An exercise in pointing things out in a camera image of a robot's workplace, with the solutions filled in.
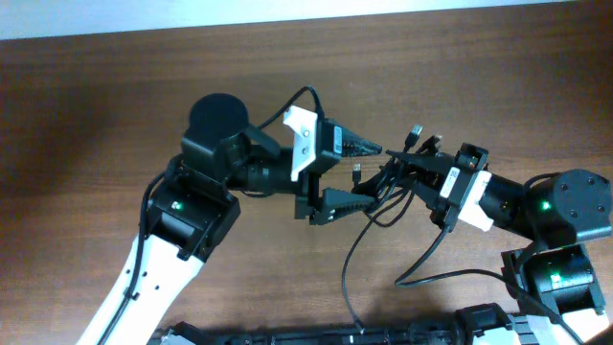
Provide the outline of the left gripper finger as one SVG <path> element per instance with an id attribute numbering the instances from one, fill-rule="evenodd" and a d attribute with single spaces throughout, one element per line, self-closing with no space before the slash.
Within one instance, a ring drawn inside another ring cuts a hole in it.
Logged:
<path id="1" fill-rule="evenodd" d="M 382 146 L 369 141 L 354 132 L 342 127 L 341 136 L 341 156 L 342 157 L 361 157 L 375 156 L 382 152 Z"/>
<path id="2" fill-rule="evenodd" d="M 371 196 L 326 188 L 315 203 L 310 223 L 327 224 L 353 213 L 365 211 L 374 202 L 375 199 Z"/>

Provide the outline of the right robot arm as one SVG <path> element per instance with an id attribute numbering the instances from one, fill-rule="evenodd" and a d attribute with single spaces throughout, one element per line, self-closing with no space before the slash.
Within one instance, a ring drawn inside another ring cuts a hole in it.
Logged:
<path id="1" fill-rule="evenodd" d="M 436 145 L 416 152 L 393 151 L 380 168 L 379 187 L 400 187 L 420 198 L 441 232 L 425 253 L 396 280 L 401 288 L 427 284 L 411 275 L 440 246 L 456 224 L 484 232 L 493 227 L 529 240 L 503 253 L 503 267 L 491 276 L 504 283 L 524 313 L 539 313 L 575 343 L 603 326 L 604 301 L 587 242 L 612 234 L 612 193 L 608 179 L 583 169 L 549 172 L 519 183 L 488 169 L 488 151 L 462 144 L 456 154 Z"/>

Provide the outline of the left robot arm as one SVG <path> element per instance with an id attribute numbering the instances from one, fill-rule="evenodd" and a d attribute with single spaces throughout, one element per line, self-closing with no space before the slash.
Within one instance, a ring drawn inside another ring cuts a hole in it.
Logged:
<path id="1" fill-rule="evenodd" d="M 295 216 L 324 225 L 369 209 L 370 195 L 321 188 L 321 176 L 346 157 L 380 153 L 379 145 L 312 109 L 287 101 L 276 118 L 292 131 L 280 145 L 250 122 L 227 93 L 198 100 L 181 150 L 148 184 L 139 230 L 122 272 L 80 336 L 83 344 L 144 344 L 183 289 L 235 224 L 238 195 L 295 198 Z"/>

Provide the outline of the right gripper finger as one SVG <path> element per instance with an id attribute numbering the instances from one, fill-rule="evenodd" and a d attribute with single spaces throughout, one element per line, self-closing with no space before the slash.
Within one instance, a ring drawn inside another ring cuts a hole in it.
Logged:
<path id="1" fill-rule="evenodd" d="M 437 209 L 440 193 L 434 187 L 428 186 L 416 179 L 408 182 L 407 187 L 426 204 L 427 209 L 431 211 Z"/>
<path id="2" fill-rule="evenodd" d="M 446 153 L 417 154 L 387 150 L 387 154 L 418 170 L 430 173 L 448 173 L 454 166 L 454 157 Z"/>

